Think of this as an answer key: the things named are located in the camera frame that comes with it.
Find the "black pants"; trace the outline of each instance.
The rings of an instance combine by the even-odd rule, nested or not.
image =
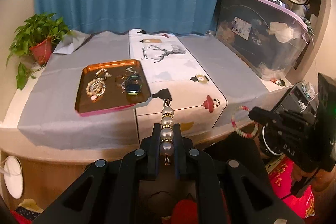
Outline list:
[[[271,187],[263,160],[255,142],[233,132],[225,140],[204,149],[214,160],[237,160],[250,170],[264,185]]]

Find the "pearl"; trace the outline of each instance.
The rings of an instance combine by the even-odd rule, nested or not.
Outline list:
[[[169,114],[169,115],[173,116],[174,115],[174,110],[171,107],[166,106],[162,110],[162,115],[164,115],[164,114]]]
[[[174,120],[173,120],[173,118],[170,117],[170,116],[165,116],[165,117],[163,117],[162,120],[161,120],[161,125],[162,125],[162,126],[171,126],[171,127],[173,127],[173,125],[174,125]]]
[[[164,156],[171,156],[174,153],[174,145],[171,142],[163,142],[160,145],[160,153]]]
[[[169,127],[163,128],[160,132],[160,137],[162,140],[164,139],[172,140],[174,138],[174,132]]]

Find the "tray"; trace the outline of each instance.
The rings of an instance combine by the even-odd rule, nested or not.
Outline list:
[[[142,78],[142,89],[138,95],[127,95],[126,92],[116,85],[116,77],[118,75],[132,75],[126,69],[133,67]],[[86,94],[87,84],[95,78],[98,70],[105,68],[108,70],[111,77],[105,80],[106,90],[97,101],[93,102],[90,96]],[[130,109],[147,105],[152,98],[151,90],[149,89],[145,74],[143,72],[141,62],[135,59],[114,61],[89,65],[83,69],[82,76],[79,82],[75,110],[81,116],[90,116],[96,114],[104,114],[123,109]]]

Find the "potted plant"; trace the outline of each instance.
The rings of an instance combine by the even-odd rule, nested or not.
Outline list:
[[[15,30],[17,34],[9,47],[10,54],[7,57],[6,65],[13,55],[18,57],[33,55],[41,67],[46,65],[52,52],[52,44],[58,44],[66,34],[71,34],[63,22],[63,18],[53,20],[54,15],[35,14],[24,21],[25,25],[19,26]],[[16,76],[17,88],[22,90],[28,78],[34,78],[33,73],[36,71],[38,70],[28,69],[23,63],[20,63]]]

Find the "person's hand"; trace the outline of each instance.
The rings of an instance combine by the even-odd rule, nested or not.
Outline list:
[[[312,181],[310,182],[310,185],[312,186],[313,190],[315,192],[322,192],[323,190],[325,190],[329,186],[329,184],[332,182],[332,180],[334,179],[335,170],[336,170],[336,166],[331,172],[327,172],[321,169],[316,174],[315,178],[313,178]],[[293,181],[300,181],[302,177],[310,178],[315,172],[316,170],[314,170],[311,173],[303,172],[300,169],[300,167],[294,164],[293,171],[291,173],[291,178]]]

